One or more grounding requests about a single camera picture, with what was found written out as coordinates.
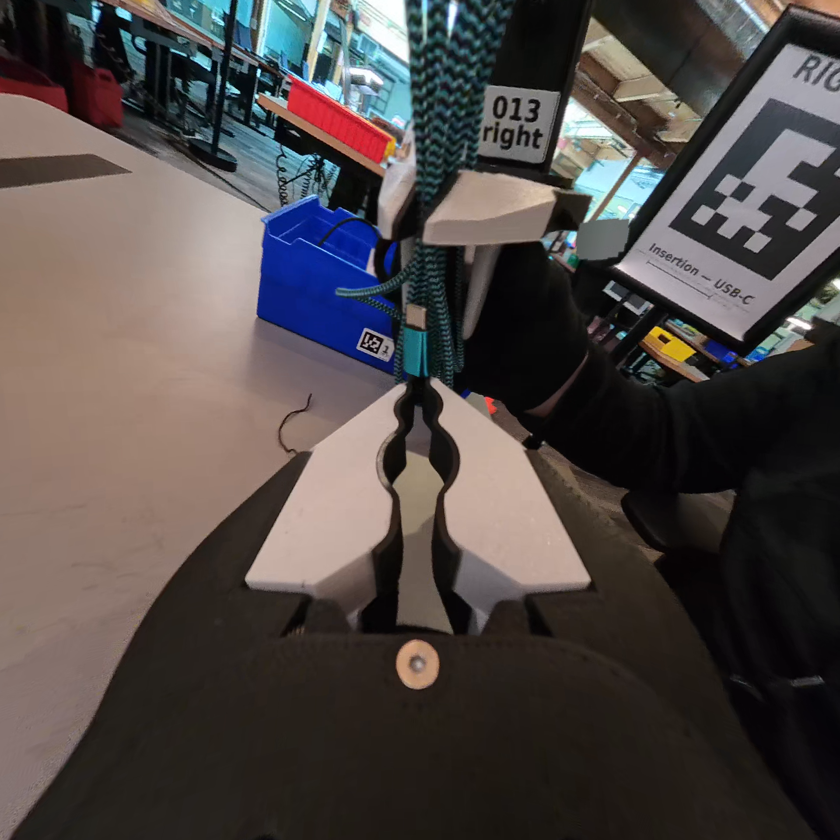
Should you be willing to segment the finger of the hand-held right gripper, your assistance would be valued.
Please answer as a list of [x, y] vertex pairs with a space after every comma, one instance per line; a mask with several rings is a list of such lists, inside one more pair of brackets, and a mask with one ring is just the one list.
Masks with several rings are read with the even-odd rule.
[[515, 245], [548, 232], [560, 189], [520, 177], [460, 171], [423, 225], [425, 245]]
[[392, 161], [380, 187], [380, 235], [383, 238], [413, 238], [419, 228], [416, 198], [417, 165]]

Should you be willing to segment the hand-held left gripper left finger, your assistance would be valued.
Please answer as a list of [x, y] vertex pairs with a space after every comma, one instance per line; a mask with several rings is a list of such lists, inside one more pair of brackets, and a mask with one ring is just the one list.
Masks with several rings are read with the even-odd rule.
[[413, 389], [397, 385], [307, 452], [248, 588], [334, 602], [363, 629], [394, 629], [404, 548], [394, 484], [412, 427]]

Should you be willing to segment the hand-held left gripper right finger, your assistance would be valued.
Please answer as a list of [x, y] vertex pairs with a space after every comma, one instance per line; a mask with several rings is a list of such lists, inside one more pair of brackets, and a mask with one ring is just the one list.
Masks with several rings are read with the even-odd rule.
[[433, 576], [451, 618], [587, 590], [592, 578], [525, 447], [439, 380], [425, 381], [422, 407], [429, 462], [443, 482]]

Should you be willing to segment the black twist tie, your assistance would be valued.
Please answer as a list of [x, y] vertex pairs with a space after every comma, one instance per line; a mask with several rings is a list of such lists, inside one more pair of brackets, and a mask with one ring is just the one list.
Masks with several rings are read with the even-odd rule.
[[277, 428], [277, 431], [276, 431], [276, 441], [277, 441], [277, 444], [280, 447], [280, 449], [289, 458], [293, 458], [293, 457], [297, 456], [299, 454], [299, 449], [297, 449], [295, 447], [292, 447], [287, 443], [287, 441], [284, 437], [285, 431], [287, 429], [288, 424], [294, 418], [299, 417], [300, 415], [304, 415], [304, 414], [306, 414], [310, 411], [311, 406], [312, 406], [312, 398], [313, 398], [313, 393], [310, 392], [308, 394], [307, 401], [304, 403], [304, 405], [299, 407], [299, 408], [296, 408], [292, 411], [289, 411], [289, 413], [282, 418], [282, 420], [280, 421], [280, 423], [278, 425], [278, 428]]

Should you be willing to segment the person's right forearm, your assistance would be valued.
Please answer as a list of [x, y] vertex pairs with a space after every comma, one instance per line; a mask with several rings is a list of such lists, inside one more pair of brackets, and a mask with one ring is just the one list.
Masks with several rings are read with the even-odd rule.
[[669, 387], [592, 351], [543, 415], [518, 420], [616, 487], [707, 493], [768, 486], [838, 496], [838, 335], [745, 370]]

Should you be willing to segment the red plastic bin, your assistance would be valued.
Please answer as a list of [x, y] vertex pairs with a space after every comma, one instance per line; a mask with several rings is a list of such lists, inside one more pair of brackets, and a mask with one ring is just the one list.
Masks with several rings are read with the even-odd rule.
[[396, 150], [388, 132], [295, 76], [290, 77], [287, 109], [374, 163], [383, 163]]

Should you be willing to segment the tagged blue plastic bin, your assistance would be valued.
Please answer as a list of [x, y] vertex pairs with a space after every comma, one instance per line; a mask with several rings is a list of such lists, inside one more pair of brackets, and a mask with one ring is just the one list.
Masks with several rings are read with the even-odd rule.
[[393, 373], [388, 315], [336, 290], [372, 287], [375, 227], [309, 195], [264, 217], [257, 316]]

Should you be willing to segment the wooden workshop table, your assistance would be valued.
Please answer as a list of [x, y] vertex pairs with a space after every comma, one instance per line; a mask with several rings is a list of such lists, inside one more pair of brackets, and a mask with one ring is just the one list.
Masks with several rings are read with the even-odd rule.
[[342, 208], [377, 220], [383, 163], [363, 157], [287, 109], [278, 97], [262, 93], [258, 105], [276, 118], [277, 191], [285, 207], [293, 200], [320, 196], [329, 209]]

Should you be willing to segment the black stanchion pole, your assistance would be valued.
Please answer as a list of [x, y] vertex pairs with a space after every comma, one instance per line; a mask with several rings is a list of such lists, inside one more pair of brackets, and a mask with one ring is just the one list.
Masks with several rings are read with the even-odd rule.
[[221, 172], [235, 173], [238, 161], [234, 155], [226, 152], [221, 147], [222, 128], [224, 123], [224, 101], [226, 96], [228, 73], [235, 45], [235, 31], [237, 27], [238, 1], [231, 1], [229, 4], [226, 25], [224, 49], [222, 57], [217, 63], [218, 67], [214, 72], [213, 84], [213, 120], [212, 136], [210, 140], [195, 138], [190, 140], [188, 150], [198, 162], [208, 165]]

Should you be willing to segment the yellow plastic bin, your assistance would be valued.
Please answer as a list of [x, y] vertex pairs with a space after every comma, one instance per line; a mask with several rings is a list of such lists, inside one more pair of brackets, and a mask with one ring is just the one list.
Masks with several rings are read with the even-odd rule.
[[651, 329], [639, 345], [645, 350], [654, 350], [679, 364], [687, 362], [696, 353], [696, 350], [685, 341], [661, 327]]

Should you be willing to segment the black framed marker sign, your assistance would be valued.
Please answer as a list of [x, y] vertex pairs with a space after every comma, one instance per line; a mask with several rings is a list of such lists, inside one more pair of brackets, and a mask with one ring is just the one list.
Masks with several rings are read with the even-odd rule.
[[751, 351], [838, 275], [839, 21], [789, 5], [678, 155], [607, 267]]

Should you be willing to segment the person's black jacket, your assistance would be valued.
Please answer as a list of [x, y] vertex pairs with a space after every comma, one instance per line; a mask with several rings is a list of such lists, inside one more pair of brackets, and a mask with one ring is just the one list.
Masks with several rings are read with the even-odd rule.
[[838, 461], [758, 472], [726, 518], [629, 491], [623, 510], [709, 647], [756, 750], [820, 838], [838, 838]]

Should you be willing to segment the red plastic case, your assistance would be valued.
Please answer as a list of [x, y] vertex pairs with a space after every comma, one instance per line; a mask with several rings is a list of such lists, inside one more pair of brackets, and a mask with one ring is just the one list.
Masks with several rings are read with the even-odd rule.
[[1, 93], [34, 99], [69, 112], [66, 90], [22, 60], [1, 56]]
[[108, 69], [70, 62], [70, 113], [100, 129], [123, 127], [123, 90]]

